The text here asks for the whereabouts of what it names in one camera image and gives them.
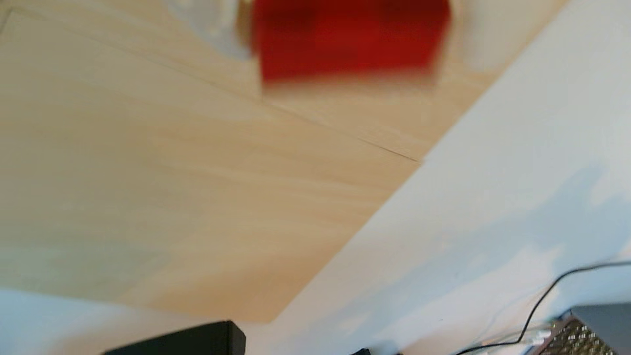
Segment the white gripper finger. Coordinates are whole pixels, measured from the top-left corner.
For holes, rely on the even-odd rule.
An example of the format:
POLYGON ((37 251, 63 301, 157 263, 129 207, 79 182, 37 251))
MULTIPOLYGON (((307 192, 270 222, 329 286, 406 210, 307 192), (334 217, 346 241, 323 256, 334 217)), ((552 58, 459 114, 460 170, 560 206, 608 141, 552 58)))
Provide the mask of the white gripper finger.
POLYGON ((506 67, 567 1, 449 1, 452 43, 475 71, 506 67))
POLYGON ((165 1, 176 18, 222 54, 253 57, 252 1, 165 1))

